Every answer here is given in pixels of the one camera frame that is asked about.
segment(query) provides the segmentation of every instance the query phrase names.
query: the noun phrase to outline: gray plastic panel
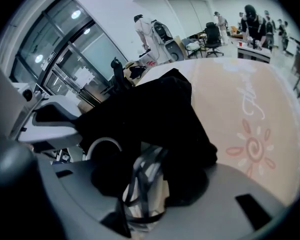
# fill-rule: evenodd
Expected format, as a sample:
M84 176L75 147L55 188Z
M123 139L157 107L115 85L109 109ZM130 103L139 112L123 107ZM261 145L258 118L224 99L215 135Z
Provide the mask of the gray plastic panel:
M237 240L254 232L235 197L250 194L272 217L285 207L254 180L230 166L207 170L209 185L193 205L169 207L146 240Z
M101 221L109 213L115 212L117 198L102 195L91 183L91 173L95 167L91 160L53 165L55 172L63 170L73 172L59 178L61 184L87 214Z
M101 225L96 219L84 211L57 178L56 172L50 162L45 159L38 160L42 182L47 196L51 201L59 219L63 225L67 239L69 240L124 240L127 239L114 231Z

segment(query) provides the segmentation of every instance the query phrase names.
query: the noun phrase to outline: glass door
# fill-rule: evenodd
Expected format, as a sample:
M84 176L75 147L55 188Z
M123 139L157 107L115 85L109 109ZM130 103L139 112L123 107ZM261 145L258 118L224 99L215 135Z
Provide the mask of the glass door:
M65 75L80 90L89 94L97 102L105 101L109 85L94 67L84 60L70 45L57 58L54 68Z
M63 95L69 98L83 114L90 111L95 105L92 100L89 100L86 93L78 89L67 76L60 74L54 67L49 72L43 86L51 95Z

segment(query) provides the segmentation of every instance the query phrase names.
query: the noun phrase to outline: ceiling light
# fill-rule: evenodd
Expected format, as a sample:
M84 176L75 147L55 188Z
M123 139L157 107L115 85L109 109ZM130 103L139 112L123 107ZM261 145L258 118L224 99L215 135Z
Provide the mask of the ceiling light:
M43 58L44 56L43 55L38 55L36 58L35 58L35 63L39 63L40 61L42 61L42 58Z
M81 11L80 10L76 10L74 13L72 13L71 18L72 19L76 19L80 16Z

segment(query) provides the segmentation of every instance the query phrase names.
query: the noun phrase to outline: table surface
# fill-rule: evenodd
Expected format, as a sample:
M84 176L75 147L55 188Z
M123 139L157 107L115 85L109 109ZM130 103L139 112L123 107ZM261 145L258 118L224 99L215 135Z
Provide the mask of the table surface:
M245 42L242 43L242 46L240 46L239 44L236 46L239 49L244 49L253 53L257 53L257 54L261 54L264 56L267 56L269 58L271 58L272 54L271 51L267 48L262 48L262 50L257 50L257 49L253 49L251 47L248 47L248 44L246 44Z
M138 85L178 69L217 162L244 172L284 205L300 194L300 105L273 65L201 58L153 67Z

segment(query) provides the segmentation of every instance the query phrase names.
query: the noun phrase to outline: black rectangle slot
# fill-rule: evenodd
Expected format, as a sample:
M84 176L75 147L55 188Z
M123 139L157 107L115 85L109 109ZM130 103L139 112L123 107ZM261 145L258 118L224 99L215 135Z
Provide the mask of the black rectangle slot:
M236 196L235 199L241 206L254 230L262 228L265 224L271 221L271 217L268 213L250 194L239 195Z

